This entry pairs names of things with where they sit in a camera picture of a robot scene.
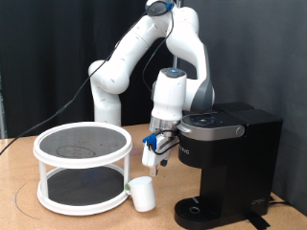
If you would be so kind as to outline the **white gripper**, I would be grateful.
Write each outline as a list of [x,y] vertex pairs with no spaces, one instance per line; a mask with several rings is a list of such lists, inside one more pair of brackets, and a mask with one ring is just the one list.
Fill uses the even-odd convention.
[[150,168],[150,176],[157,176],[157,165],[166,167],[171,150],[179,143],[175,132],[152,133],[143,139],[142,164]]

